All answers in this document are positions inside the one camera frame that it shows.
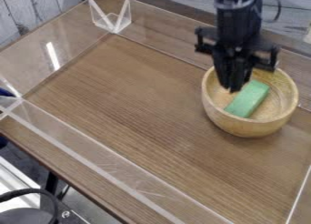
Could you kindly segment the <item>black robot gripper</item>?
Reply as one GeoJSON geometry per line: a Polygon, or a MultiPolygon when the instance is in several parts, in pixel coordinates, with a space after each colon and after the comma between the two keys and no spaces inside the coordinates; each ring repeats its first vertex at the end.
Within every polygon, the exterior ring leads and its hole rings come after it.
{"type": "Polygon", "coordinates": [[[277,70],[279,47],[262,36],[258,8],[219,9],[217,26],[199,26],[195,35],[195,50],[213,56],[221,85],[233,93],[250,81],[255,66],[277,70]]]}

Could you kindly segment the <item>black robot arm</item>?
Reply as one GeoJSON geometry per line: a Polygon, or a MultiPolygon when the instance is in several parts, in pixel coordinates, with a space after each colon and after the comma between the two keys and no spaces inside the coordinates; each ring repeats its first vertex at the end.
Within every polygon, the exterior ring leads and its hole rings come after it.
{"type": "Polygon", "coordinates": [[[211,55],[219,83],[231,93],[250,82],[255,67],[277,70],[281,48],[262,35],[262,22],[279,19],[282,3],[277,2],[275,17],[263,19],[263,0],[214,0],[217,26],[195,30],[195,51],[211,55]]]}

